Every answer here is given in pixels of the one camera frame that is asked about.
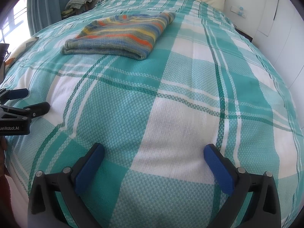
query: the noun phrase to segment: wall switch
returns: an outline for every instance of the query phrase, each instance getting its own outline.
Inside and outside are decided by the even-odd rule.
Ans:
[[[243,18],[247,17],[247,13],[243,7],[232,6],[231,11],[238,14],[239,16],[242,16]]]

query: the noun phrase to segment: folded striped blanket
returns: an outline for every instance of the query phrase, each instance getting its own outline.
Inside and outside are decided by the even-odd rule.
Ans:
[[[68,39],[61,53],[110,54],[144,60],[175,16],[172,12],[124,14],[93,21],[75,39]]]

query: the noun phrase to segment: teal curtain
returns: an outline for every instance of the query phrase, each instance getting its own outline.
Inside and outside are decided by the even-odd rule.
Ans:
[[[27,0],[27,20],[32,35],[61,21],[61,12],[69,0]]]

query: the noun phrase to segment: metal screw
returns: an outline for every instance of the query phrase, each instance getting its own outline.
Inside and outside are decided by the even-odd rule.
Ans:
[[[71,168],[70,167],[65,167],[65,168],[63,168],[63,170],[62,170],[62,172],[63,173],[69,173],[71,171]]]
[[[266,176],[272,177],[272,173],[271,173],[270,171],[267,171],[267,172],[266,172]]]
[[[36,176],[37,176],[37,177],[40,177],[41,175],[42,175],[42,171],[40,171],[40,170],[37,171]]]
[[[246,172],[246,170],[243,167],[239,167],[237,171],[241,174],[244,174]]]

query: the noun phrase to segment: bed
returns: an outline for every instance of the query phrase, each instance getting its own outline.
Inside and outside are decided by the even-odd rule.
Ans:
[[[60,54],[92,20],[160,12],[176,18],[143,61]],[[59,172],[99,142],[105,159],[81,198],[102,227],[206,227],[227,199],[203,159],[213,143],[236,167],[271,171],[282,226],[295,219],[304,144],[292,98],[224,13],[201,0],[102,0],[35,36],[1,84],[30,91],[10,106],[51,105],[29,135],[7,137],[6,167],[25,203],[38,170]]]

